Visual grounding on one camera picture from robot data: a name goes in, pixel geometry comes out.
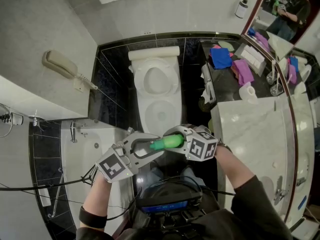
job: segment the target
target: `bathtub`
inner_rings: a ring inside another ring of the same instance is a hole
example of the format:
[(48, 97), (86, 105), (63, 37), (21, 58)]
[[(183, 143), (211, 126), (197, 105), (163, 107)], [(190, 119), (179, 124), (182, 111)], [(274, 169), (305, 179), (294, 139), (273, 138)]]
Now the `bathtub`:
[[(65, 125), (61, 127), (61, 160), (65, 182), (78, 180), (84, 176), (112, 144), (123, 140), (126, 136), (125, 130), (116, 127), (82, 128), (76, 130), (77, 142), (73, 143), (70, 129), (67, 127), (67, 125), (70, 126), (70, 122), (66, 121)], [(81, 203), (85, 201), (90, 188), (90, 185), (82, 182), (65, 186), (68, 200)], [(128, 207), (133, 196), (131, 178), (113, 183), (108, 204), (113, 207), (108, 208), (108, 218), (121, 214), (123, 209), (120, 207)], [(79, 211), (82, 204), (69, 202), (69, 206), (74, 224), (78, 228), (80, 225)], [(112, 236), (124, 220), (125, 216), (120, 216), (107, 221), (104, 231)]]

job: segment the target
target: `blue screen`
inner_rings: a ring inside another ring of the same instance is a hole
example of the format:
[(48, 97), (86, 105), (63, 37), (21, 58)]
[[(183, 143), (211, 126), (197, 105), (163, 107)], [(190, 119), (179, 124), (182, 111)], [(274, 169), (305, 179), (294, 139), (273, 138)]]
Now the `blue screen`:
[(160, 213), (160, 212), (168, 212), (173, 210), (179, 210), (181, 208), (185, 208), (188, 205), (188, 201), (175, 202), (170, 204), (163, 204), (157, 206), (145, 206), (142, 207), (142, 211), (144, 213)]

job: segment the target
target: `black shirt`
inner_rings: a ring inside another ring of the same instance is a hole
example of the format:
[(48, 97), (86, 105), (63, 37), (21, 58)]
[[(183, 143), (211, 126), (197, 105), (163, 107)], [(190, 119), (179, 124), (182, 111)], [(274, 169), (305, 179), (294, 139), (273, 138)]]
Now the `black shirt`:
[(285, 7), (288, 13), (297, 16), (297, 22), (286, 16), (281, 16), (281, 18), (285, 20), (288, 26), (294, 31), (297, 31), (298, 28), (302, 28), (304, 24), (301, 25), (300, 21), (304, 23), (310, 14), (311, 5), (309, 0), (288, 0)]
[[(203, 240), (292, 240), (291, 233), (271, 205), (262, 183), (256, 176), (235, 189), (231, 210), (219, 209), (193, 221), (201, 226)], [(88, 227), (78, 228), (76, 240), (112, 240), (108, 234)], [(152, 240), (148, 232), (129, 228), (116, 240)], [(166, 235), (163, 240), (181, 240), (181, 236)]]

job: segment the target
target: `black sleeve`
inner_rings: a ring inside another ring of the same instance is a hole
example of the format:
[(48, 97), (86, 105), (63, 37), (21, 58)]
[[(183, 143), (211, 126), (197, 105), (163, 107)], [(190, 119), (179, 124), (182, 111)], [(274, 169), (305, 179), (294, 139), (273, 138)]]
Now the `black sleeve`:
[(114, 240), (105, 232), (90, 228), (80, 227), (76, 230), (76, 240)]
[(297, 23), (300, 24), (300, 21), (304, 23), (304, 21), (308, 18), (310, 14), (311, 6), (308, 1), (302, 6), (300, 11), (296, 14), (297, 17)]
[(292, 240), (289, 229), (273, 208), (257, 176), (234, 191), (231, 210), (248, 227), (265, 239)]

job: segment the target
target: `green bottle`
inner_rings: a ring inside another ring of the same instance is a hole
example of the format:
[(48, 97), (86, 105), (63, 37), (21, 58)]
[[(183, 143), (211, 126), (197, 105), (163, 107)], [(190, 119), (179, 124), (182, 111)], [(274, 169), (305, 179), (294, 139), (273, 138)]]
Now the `green bottle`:
[(278, 6), (279, 6), (279, 0), (275, 0), (273, 6), (272, 6), (272, 14), (277, 16), (278, 12), (277, 12), (277, 9), (278, 9)]
[(155, 140), (151, 145), (152, 150), (164, 150), (179, 147), (184, 143), (185, 138), (181, 134), (165, 136), (162, 139)]

